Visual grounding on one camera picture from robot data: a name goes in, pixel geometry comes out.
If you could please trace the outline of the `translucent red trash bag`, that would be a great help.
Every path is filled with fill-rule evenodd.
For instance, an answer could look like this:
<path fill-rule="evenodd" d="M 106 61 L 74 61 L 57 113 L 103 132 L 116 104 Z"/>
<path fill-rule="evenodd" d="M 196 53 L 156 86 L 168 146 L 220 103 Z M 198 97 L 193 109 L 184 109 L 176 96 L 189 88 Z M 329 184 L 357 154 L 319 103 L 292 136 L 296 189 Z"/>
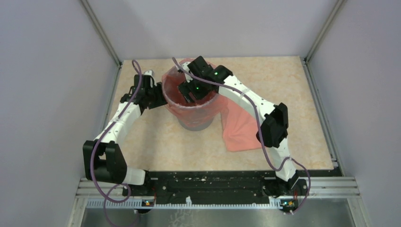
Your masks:
<path fill-rule="evenodd" d="M 162 76 L 162 92 L 167 101 L 166 108 L 185 122 L 199 122 L 215 117 L 227 105 L 224 96 L 217 95 L 213 100 L 205 104 L 180 104 L 178 103 L 178 85 L 186 80 L 185 75 L 173 66 Z"/>

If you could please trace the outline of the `grey plastic trash bin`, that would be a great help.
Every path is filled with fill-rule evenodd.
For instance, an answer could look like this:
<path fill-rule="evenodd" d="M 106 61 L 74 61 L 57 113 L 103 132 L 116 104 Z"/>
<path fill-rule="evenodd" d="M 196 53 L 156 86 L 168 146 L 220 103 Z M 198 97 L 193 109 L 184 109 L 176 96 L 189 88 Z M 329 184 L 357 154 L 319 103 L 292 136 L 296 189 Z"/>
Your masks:
<path fill-rule="evenodd" d="M 199 122 L 194 122 L 194 121 L 185 122 L 180 118 L 177 118 L 177 120 L 179 124 L 188 131 L 202 131 L 208 128 L 213 123 L 214 117 Z"/>

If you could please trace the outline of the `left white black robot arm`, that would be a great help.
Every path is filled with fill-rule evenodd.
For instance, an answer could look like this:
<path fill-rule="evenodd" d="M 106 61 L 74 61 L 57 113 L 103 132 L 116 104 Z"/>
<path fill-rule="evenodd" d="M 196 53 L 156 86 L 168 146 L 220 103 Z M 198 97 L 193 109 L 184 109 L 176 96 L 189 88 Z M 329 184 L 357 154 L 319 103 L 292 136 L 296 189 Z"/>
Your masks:
<path fill-rule="evenodd" d="M 85 175 L 88 180 L 115 184 L 131 184 L 139 195 L 150 193 L 152 183 L 146 179 L 146 171 L 130 168 L 120 146 L 133 123 L 146 109 L 166 105 L 162 83 L 154 81 L 154 72 L 145 71 L 134 76 L 134 85 L 124 94 L 117 111 L 105 129 L 94 140 L 83 145 Z"/>

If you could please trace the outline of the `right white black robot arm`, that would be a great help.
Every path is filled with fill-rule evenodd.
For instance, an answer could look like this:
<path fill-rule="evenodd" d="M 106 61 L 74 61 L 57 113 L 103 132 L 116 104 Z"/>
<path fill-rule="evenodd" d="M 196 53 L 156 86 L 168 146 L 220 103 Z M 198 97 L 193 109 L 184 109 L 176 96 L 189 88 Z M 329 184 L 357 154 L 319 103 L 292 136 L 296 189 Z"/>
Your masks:
<path fill-rule="evenodd" d="M 288 107 L 262 98 L 227 67 L 212 67 L 202 56 L 183 64 L 172 60 L 178 71 L 185 74 L 178 89 L 187 102 L 194 103 L 213 91 L 235 102 L 256 120 L 256 138 L 268 165 L 275 171 L 278 191 L 290 195 L 296 189 L 299 174 L 298 162 L 290 156 L 288 146 Z"/>

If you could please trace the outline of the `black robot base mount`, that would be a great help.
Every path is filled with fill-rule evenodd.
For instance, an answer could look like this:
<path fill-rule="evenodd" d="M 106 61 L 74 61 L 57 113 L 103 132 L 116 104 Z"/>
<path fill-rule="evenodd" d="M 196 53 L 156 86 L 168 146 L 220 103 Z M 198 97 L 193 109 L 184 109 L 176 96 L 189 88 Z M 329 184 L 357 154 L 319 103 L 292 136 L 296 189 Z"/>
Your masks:
<path fill-rule="evenodd" d="M 300 198 L 306 194 L 307 173 L 290 189 L 279 183 L 273 171 L 148 171 L 143 185 L 119 186 L 113 192 L 127 196 L 149 196 L 156 204 L 242 205 L 267 204 L 274 198 Z"/>

